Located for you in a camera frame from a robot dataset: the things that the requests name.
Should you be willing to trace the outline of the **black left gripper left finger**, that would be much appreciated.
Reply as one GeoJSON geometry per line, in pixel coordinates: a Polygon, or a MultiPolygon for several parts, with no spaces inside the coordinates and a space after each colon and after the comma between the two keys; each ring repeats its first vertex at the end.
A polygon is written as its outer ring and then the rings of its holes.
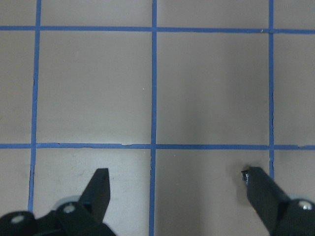
{"type": "Polygon", "coordinates": [[[108,168],[95,171],[78,202],[82,204],[97,223],[102,223],[110,202],[108,168]]]}

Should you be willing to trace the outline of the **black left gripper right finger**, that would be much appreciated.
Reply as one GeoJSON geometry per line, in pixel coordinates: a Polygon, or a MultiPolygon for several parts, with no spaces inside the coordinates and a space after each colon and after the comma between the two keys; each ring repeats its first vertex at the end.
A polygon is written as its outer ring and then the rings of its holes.
{"type": "Polygon", "coordinates": [[[243,170],[242,178],[247,188],[248,201],[267,231],[275,233],[288,208],[290,197],[261,167],[243,170]]]}

